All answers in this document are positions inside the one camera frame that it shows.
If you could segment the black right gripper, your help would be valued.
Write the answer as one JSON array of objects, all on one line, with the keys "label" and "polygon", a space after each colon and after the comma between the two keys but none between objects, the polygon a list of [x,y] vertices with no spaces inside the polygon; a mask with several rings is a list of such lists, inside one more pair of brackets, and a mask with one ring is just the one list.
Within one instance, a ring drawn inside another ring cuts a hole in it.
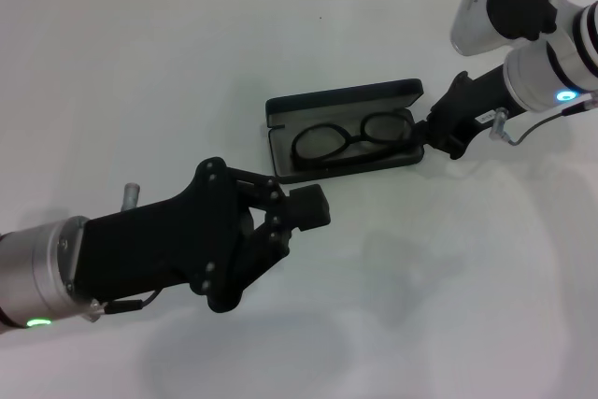
[{"label": "black right gripper", "polygon": [[427,120],[413,125],[411,137],[417,146],[428,145],[458,160],[466,152],[466,143],[457,135],[457,128],[497,108],[515,115],[515,100],[508,90],[501,64],[482,76],[472,79],[466,71],[459,73],[448,91],[432,106]]}]

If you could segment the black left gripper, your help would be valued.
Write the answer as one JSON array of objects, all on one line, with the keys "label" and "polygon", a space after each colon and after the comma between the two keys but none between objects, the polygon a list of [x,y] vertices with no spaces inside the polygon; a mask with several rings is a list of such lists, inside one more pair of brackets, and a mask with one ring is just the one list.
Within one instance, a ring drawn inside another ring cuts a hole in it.
[{"label": "black left gripper", "polygon": [[176,196],[87,221],[76,292],[110,303],[187,284],[217,313],[236,308],[243,291],[289,255],[292,236],[286,226],[264,223],[238,249],[238,175],[211,158]]}]

